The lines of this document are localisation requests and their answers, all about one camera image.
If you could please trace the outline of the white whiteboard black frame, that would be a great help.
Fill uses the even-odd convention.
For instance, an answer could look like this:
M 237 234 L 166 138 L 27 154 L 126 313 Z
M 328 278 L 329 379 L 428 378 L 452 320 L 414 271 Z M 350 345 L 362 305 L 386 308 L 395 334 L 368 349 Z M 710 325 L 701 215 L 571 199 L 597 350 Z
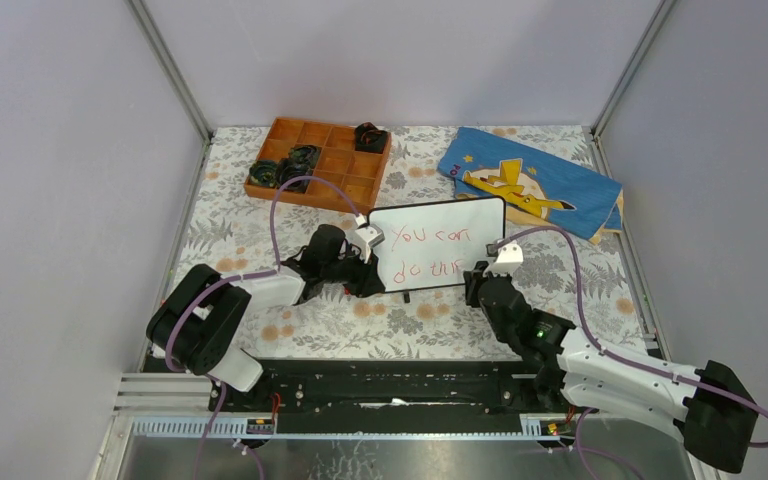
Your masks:
M 463 273 L 488 259 L 487 246 L 505 236 L 499 197 L 375 208 L 369 223 L 383 242 L 373 248 L 386 293 L 461 285 Z

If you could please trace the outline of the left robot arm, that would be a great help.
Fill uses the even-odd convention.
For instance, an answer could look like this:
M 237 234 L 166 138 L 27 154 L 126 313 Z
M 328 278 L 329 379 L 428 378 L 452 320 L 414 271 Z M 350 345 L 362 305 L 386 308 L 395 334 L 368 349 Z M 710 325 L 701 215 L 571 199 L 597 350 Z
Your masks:
M 369 223 L 350 233 L 322 224 L 280 270 L 224 277 L 198 264 L 153 314 L 146 338 L 163 351 L 169 370 L 218 381 L 232 388 L 242 408 L 259 410 L 271 387 L 261 377 L 260 362 L 233 344 L 244 317 L 306 303 L 327 284 L 339 284 L 358 298 L 383 292 L 374 252 L 383 240 L 383 232 Z

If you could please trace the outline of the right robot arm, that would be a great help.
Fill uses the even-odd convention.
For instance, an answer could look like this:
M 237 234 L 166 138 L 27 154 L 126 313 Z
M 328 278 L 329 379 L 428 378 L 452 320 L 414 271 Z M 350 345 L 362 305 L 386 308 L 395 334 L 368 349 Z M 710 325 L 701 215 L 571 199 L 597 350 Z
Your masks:
M 656 429 L 718 470 L 742 471 L 758 414 L 735 372 L 702 368 L 603 343 L 572 321 L 531 307 L 509 276 L 478 262 L 464 273 L 465 301 L 485 315 L 498 341 L 536 374 L 535 402 L 557 412 L 594 408 Z

